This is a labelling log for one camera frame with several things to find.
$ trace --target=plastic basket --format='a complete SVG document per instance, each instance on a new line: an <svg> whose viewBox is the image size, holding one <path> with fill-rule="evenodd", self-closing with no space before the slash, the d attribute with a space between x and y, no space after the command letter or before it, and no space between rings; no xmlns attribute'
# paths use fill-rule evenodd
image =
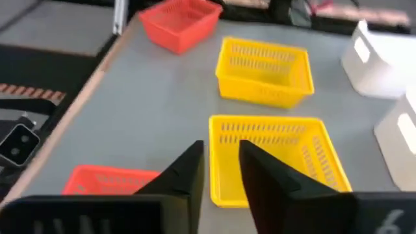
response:
<svg viewBox="0 0 416 234"><path fill-rule="evenodd" d="M213 33L221 11L206 0L167 0L139 17L152 42L180 54Z"/></svg>
<svg viewBox="0 0 416 234"><path fill-rule="evenodd" d="M225 38L216 67L224 98L291 108L314 93L307 51Z"/></svg>
<svg viewBox="0 0 416 234"><path fill-rule="evenodd" d="M160 173L108 166L77 166L68 180L64 195L123 195L133 194Z"/></svg>
<svg viewBox="0 0 416 234"><path fill-rule="evenodd" d="M211 199L248 207L239 141L249 140L299 172L338 191L351 191L322 121L273 116L212 116L209 121Z"/></svg>

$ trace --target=white number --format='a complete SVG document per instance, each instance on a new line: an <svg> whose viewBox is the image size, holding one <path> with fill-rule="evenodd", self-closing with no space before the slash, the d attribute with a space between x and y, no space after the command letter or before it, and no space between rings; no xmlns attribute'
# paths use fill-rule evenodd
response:
<svg viewBox="0 0 416 234"><path fill-rule="evenodd" d="M384 219L382 226L376 230L376 234L400 234L400 228L394 225L394 222L402 216L403 210L393 210Z"/></svg>

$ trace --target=gray table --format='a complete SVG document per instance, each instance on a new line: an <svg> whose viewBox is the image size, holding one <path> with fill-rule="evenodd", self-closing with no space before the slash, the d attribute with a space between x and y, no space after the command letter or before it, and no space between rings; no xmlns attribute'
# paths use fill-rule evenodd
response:
<svg viewBox="0 0 416 234"><path fill-rule="evenodd" d="M1 0L0 27L35 0ZM0 33L4 45L95 56L112 31L113 8L44 1Z"/></svg>
<svg viewBox="0 0 416 234"><path fill-rule="evenodd" d="M177 56L152 44L139 23L92 97L57 142L23 195L59 194L74 166L163 171L195 140L205 141L200 233L255 233L247 209L221 209L209 197L208 118L212 114L321 118L354 190L396 190L372 128L392 101L361 97L340 56L347 37L221 21L214 36ZM316 94L292 110L222 99L214 70L223 36L307 48Z"/></svg>

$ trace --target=white box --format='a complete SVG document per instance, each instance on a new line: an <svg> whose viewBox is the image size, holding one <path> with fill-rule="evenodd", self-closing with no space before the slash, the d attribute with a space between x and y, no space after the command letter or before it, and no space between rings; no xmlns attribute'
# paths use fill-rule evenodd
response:
<svg viewBox="0 0 416 234"><path fill-rule="evenodd" d="M416 83L416 37L355 29L341 63L361 95L397 99Z"/></svg>
<svg viewBox="0 0 416 234"><path fill-rule="evenodd" d="M374 128L395 184L416 191L416 89L410 88Z"/></svg>

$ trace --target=red basket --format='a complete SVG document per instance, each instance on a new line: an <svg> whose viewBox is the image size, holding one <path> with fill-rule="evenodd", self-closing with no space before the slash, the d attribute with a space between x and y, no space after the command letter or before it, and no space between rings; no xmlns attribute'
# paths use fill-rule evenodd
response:
<svg viewBox="0 0 416 234"><path fill-rule="evenodd" d="M139 17L152 42L181 54L213 33L221 11L206 0L167 0Z"/></svg>
<svg viewBox="0 0 416 234"><path fill-rule="evenodd" d="M133 194L159 174L152 171L82 165L73 170L62 193L64 195Z"/></svg>

